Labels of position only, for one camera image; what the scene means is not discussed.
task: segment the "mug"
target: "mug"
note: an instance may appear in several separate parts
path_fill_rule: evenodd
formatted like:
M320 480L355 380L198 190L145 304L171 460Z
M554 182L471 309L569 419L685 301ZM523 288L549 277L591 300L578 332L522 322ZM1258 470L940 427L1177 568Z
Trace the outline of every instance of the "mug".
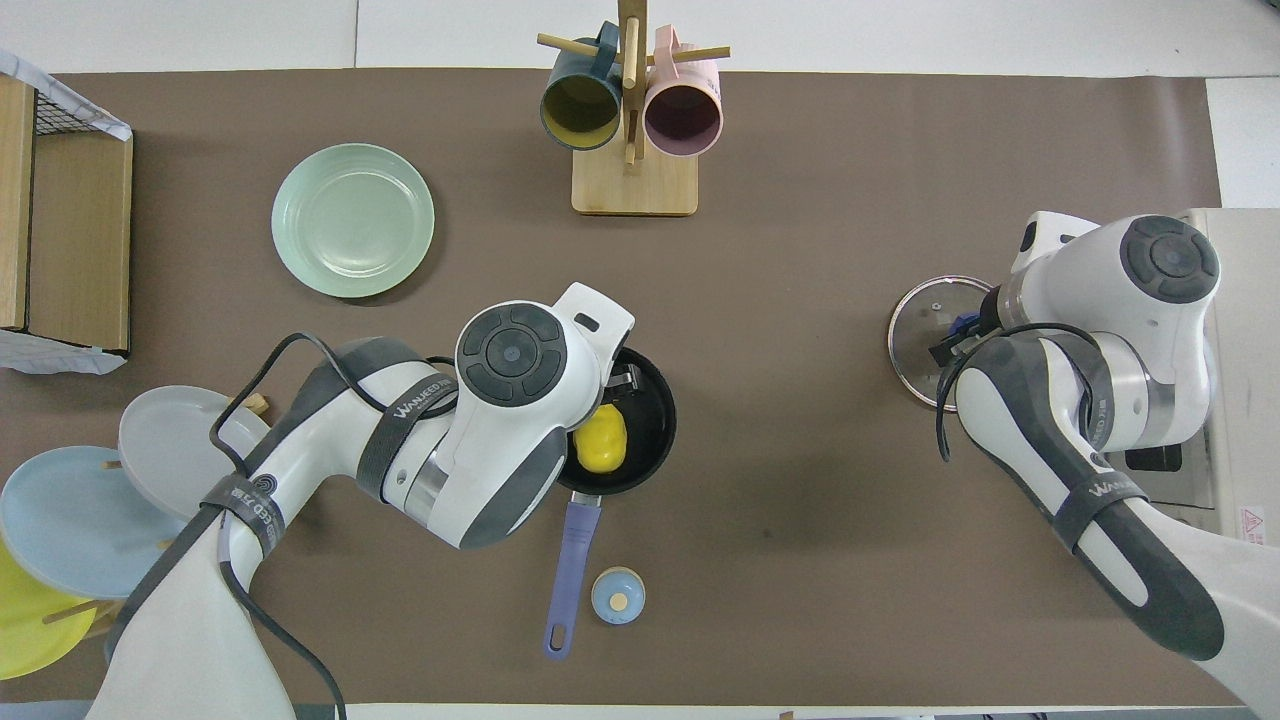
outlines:
M613 138L622 124L622 68L618 26L605 22L595 40L579 42L599 47L595 58L561 50L543 91L543 127L552 140L570 150L593 150Z
M672 26L662 26L655 35L654 68L644 100L645 136L667 155L701 155L719 140L723 124L719 68L716 60L672 60L673 53L696 49L681 44Z

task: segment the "pink mug handle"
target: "pink mug handle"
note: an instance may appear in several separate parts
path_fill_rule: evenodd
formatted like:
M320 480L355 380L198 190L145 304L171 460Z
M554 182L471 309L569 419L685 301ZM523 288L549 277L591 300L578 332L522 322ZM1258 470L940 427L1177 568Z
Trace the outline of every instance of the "pink mug handle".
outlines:
M672 55L680 49L680 38L676 37L676 26L666 24L654 33L653 64L659 70L671 73L672 78L680 77L680 69Z

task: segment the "small blue container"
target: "small blue container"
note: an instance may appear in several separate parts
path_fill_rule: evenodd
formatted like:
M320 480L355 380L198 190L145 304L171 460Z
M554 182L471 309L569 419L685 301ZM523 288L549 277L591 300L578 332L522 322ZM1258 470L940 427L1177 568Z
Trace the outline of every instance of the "small blue container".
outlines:
M591 585L591 607L611 625L626 625L644 610L644 582L630 568L609 568Z

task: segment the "pink mug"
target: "pink mug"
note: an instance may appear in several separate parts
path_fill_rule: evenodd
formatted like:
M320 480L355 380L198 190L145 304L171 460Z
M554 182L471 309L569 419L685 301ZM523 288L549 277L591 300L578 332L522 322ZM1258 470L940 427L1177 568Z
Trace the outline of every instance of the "pink mug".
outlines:
M672 54L695 50L681 44L676 28L658 28L654 67L644 99L644 131L649 143L667 155L694 158L719 140L723 108L716 60L676 63Z

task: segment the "white robotic arm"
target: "white robotic arm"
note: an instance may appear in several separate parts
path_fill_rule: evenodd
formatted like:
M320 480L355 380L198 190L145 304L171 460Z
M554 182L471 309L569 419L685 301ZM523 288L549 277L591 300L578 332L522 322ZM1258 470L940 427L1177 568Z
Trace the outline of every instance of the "white robotic arm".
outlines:
M1010 331L1084 332L997 333L978 346L955 386L965 433L1152 639L1280 717L1280 551L1162 515L1101 455L1181 442L1204 421L1202 328L1217 258L1171 218L1096 229L1061 218L1033 217L1014 277L986 311Z
M236 512L204 507L129 598L88 719L293 717L224 564L247 587L332 475L454 547L507 537L554 482L567 432L599 405L632 324L582 284L550 307L497 305L462 332L460 382L394 340L344 346L343 372L314 370L246 473L224 480Z

